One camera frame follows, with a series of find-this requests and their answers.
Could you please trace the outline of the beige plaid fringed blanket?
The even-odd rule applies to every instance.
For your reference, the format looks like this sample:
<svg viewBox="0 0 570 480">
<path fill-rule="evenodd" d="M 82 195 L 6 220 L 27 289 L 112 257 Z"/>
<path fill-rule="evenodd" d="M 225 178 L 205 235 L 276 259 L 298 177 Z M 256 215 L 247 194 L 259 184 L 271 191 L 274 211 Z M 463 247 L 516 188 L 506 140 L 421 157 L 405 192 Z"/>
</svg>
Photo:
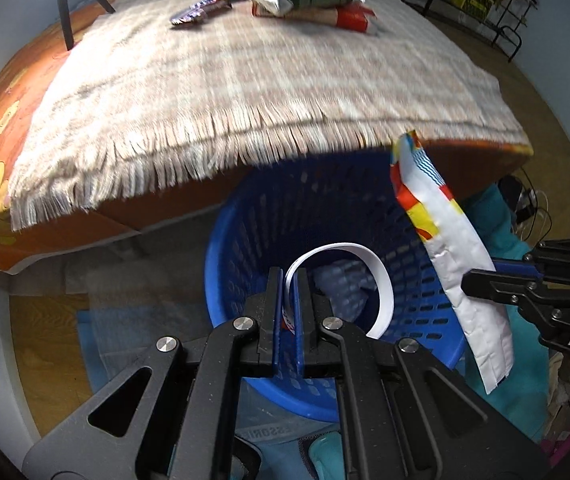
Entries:
<svg viewBox="0 0 570 480">
<path fill-rule="evenodd" d="M 195 1 L 116 0 L 70 51 L 8 180 L 14 230 L 409 131 L 532 152 L 498 79 L 401 0 L 365 0 L 369 34 L 258 18 L 246 1 L 172 28 Z"/>
</svg>

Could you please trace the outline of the teal cloth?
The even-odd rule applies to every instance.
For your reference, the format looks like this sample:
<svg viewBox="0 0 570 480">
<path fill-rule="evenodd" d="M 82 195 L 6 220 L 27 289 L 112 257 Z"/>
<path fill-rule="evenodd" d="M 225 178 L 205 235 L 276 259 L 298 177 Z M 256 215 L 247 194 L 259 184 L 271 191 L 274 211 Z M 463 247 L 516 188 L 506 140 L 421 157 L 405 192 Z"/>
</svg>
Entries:
<svg viewBox="0 0 570 480">
<path fill-rule="evenodd" d="M 493 258 L 520 260 L 529 246 L 512 232 L 512 211 L 495 184 L 468 198 L 463 211 Z M 547 415 L 548 351 L 539 332 L 517 309 L 507 309 L 513 333 L 515 363 L 492 393 L 486 393 L 472 356 L 465 356 L 465 382 L 523 434 L 542 440 Z"/>
</svg>

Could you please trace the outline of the orange patterned mattress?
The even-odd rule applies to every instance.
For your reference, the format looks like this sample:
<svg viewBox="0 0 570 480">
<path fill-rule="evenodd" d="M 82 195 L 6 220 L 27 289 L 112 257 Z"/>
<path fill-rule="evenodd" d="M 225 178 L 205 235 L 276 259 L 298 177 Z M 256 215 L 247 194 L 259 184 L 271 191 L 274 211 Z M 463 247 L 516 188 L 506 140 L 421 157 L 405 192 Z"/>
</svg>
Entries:
<svg viewBox="0 0 570 480">
<path fill-rule="evenodd" d="M 111 13 L 105 13 L 95 3 L 72 13 L 76 45 L 98 18 L 108 14 Z M 14 230 L 8 180 L 23 151 L 32 115 L 72 49 L 65 47 L 60 31 L 50 27 L 21 48 L 0 73 L 1 272 L 15 274 L 46 256 L 125 237 L 210 209 L 227 198 L 249 168 L 257 167 L 239 165 L 203 180 L 189 180 L 125 200 L 107 200 L 92 210 L 78 210 L 27 229 Z M 419 139 L 458 198 L 518 168 L 533 153 L 533 148 L 529 156 L 522 156 L 481 142 L 434 142 L 420 136 Z"/>
</svg>

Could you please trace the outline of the white colourful snack bag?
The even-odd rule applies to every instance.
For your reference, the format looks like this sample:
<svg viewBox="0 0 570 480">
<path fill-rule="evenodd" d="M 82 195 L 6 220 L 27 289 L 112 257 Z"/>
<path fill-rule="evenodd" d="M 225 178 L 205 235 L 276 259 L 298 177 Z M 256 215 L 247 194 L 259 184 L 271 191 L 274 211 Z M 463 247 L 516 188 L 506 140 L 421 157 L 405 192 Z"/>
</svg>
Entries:
<svg viewBox="0 0 570 480">
<path fill-rule="evenodd" d="M 489 252 L 413 131 L 393 142 L 390 180 L 452 304 L 483 388 L 491 393 L 514 365 L 508 314 L 501 304 L 471 298 L 462 289 L 468 271 L 495 269 Z"/>
</svg>

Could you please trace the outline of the black metal drying rack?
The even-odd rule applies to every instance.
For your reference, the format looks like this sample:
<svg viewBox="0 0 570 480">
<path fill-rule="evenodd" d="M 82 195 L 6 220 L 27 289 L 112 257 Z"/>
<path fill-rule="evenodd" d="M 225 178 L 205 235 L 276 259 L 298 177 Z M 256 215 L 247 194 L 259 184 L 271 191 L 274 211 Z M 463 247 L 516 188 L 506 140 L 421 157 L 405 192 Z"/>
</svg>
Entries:
<svg viewBox="0 0 570 480">
<path fill-rule="evenodd" d="M 529 14 L 539 9 L 540 0 L 493 0 L 493 2 L 494 5 L 484 22 L 479 22 L 456 9 L 450 0 L 439 0 L 436 11 L 444 18 L 488 41 L 492 48 L 502 51 L 509 61 L 513 61 L 524 44 L 522 34 L 528 27 Z"/>
</svg>

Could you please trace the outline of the white wristband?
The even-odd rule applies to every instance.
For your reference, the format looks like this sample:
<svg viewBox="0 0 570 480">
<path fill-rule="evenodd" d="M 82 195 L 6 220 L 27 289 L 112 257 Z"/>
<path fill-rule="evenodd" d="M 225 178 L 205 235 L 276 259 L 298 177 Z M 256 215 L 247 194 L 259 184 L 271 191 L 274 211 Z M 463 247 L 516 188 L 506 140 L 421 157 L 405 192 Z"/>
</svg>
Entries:
<svg viewBox="0 0 570 480">
<path fill-rule="evenodd" d="M 311 264 L 312 284 L 325 294 L 335 315 L 343 315 L 364 330 L 367 337 L 381 338 L 395 310 L 395 296 L 385 264 L 375 252 L 355 243 L 332 243 L 299 256 L 285 272 L 283 324 L 296 328 L 294 277 Z"/>
</svg>

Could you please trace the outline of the yellow crate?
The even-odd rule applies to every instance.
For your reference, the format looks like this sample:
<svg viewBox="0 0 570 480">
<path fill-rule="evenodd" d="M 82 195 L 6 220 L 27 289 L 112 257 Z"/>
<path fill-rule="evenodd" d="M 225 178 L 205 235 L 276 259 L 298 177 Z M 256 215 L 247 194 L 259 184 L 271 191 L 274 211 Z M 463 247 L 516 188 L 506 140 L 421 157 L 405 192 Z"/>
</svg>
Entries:
<svg viewBox="0 0 570 480">
<path fill-rule="evenodd" d="M 463 11 L 479 22 L 486 21 L 494 5 L 493 0 L 450 0 L 456 9 Z"/>
</svg>

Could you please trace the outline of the blue plastic laundry basket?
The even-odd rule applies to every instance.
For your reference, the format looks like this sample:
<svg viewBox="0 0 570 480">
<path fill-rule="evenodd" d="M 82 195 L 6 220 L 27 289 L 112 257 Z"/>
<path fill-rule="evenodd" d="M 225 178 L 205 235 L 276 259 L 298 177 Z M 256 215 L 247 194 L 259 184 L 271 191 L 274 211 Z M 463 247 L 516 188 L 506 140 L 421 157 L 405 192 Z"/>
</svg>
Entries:
<svg viewBox="0 0 570 480">
<path fill-rule="evenodd" d="M 445 366 L 465 336 L 419 234 L 396 199 L 385 152 L 327 155 L 250 171 L 223 203 L 206 252 L 206 306 L 213 325 L 241 315 L 271 268 L 305 252 L 355 243 L 388 271 L 395 310 L 381 337 L 413 338 Z"/>
</svg>

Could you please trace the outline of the dark purple snack wrapper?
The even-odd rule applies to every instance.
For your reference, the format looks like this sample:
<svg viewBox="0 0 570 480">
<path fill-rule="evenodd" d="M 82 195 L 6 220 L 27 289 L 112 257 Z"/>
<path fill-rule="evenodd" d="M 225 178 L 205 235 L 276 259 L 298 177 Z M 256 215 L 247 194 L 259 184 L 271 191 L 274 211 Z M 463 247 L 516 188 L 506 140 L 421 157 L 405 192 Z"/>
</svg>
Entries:
<svg viewBox="0 0 570 480">
<path fill-rule="evenodd" d="M 173 14 L 170 18 L 172 27 L 185 27 L 203 23 L 219 12 L 232 8 L 229 0 L 199 0 L 188 8 Z"/>
</svg>

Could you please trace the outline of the red paper box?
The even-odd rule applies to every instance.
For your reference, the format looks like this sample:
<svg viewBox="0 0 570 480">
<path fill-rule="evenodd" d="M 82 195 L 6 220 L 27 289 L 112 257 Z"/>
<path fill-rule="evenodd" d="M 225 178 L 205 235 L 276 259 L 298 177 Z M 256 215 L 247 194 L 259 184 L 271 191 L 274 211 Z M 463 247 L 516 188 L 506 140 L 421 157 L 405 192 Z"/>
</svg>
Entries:
<svg viewBox="0 0 570 480">
<path fill-rule="evenodd" d="M 303 8 L 291 10 L 281 20 L 314 23 L 335 28 L 373 34 L 377 29 L 377 16 L 361 2 L 351 2 L 335 8 Z"/>
</svg>

